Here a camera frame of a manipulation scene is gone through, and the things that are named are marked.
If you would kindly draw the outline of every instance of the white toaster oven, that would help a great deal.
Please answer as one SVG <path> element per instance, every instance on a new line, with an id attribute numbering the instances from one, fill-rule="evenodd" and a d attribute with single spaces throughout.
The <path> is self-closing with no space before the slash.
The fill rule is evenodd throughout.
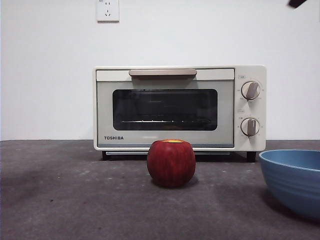
<path id="1" fill-rule="evenodd" d="M 195 154 L 266 146 L 266 68 L 261 65 L 96 67 L 94 148 L 147 154 L 156 140 L 182 139 Z"/>

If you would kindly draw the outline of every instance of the glass window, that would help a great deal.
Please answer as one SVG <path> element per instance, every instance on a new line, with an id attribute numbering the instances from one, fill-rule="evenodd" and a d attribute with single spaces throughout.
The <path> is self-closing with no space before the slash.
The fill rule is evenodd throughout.
<path id="1" fill-rule="evenodd" d="M 215 89 L 117 89 L 116 130 L 213 131 L 218 125 Z"/>

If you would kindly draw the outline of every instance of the toshiba logo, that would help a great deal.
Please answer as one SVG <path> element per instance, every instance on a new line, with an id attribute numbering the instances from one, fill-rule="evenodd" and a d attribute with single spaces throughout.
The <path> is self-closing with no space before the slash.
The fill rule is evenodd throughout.
<path id="1" fill-rule="evenodd" d="M 123 140 L 123 136 L 104 136 L 105 140 Z"/>

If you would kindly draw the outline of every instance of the plastic bowl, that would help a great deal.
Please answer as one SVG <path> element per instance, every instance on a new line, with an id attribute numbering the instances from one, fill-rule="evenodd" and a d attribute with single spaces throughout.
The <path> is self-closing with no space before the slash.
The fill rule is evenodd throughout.
<path id="1" fill-rule="evenodd" d="M 259 154 L 272 194 L 297 214 L 320 220 L 320 151 L 269 150 Z"/>

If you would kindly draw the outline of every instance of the red apple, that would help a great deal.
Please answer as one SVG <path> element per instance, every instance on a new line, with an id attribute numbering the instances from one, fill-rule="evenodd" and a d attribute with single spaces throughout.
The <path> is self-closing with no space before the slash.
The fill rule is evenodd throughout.
<path id="1" fill-rule="evenodd" d="M 155 184 L 179 187 L 189 182 L 195 174 L 195 153 L 187 141 L 158 140 L 149 149 L 147 168 Z"/>

